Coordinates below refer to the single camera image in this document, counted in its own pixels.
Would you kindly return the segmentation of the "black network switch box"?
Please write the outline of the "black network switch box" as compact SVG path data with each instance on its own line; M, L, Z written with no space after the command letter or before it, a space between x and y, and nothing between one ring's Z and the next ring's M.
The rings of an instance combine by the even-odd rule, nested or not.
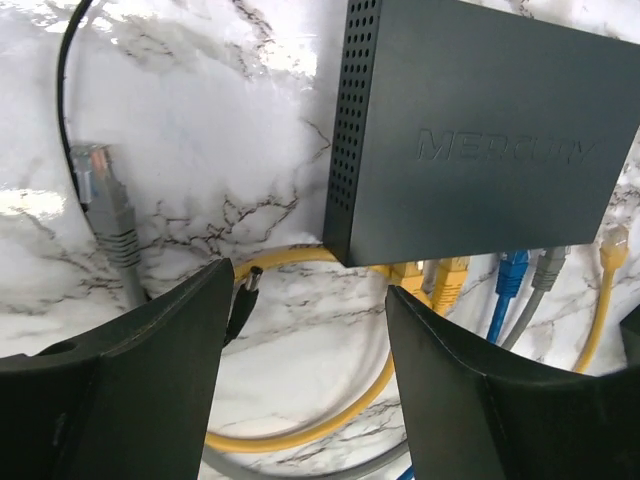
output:
M638 126L636 44L352 1L323 244L354 267L591 243Z

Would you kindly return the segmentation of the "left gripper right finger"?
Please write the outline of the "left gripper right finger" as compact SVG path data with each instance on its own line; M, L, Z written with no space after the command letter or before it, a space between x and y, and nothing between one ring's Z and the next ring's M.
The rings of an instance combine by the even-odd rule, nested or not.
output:
M602 376L521 357L399 287L388 332L419 479L635 479L639 316L621 324L627 366Z

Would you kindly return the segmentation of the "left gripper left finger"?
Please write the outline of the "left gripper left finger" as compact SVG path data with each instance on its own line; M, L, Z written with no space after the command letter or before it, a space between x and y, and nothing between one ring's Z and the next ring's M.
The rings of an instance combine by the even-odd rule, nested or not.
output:
M2 477L196 478L233 284L217 260L99 327L4 358Z

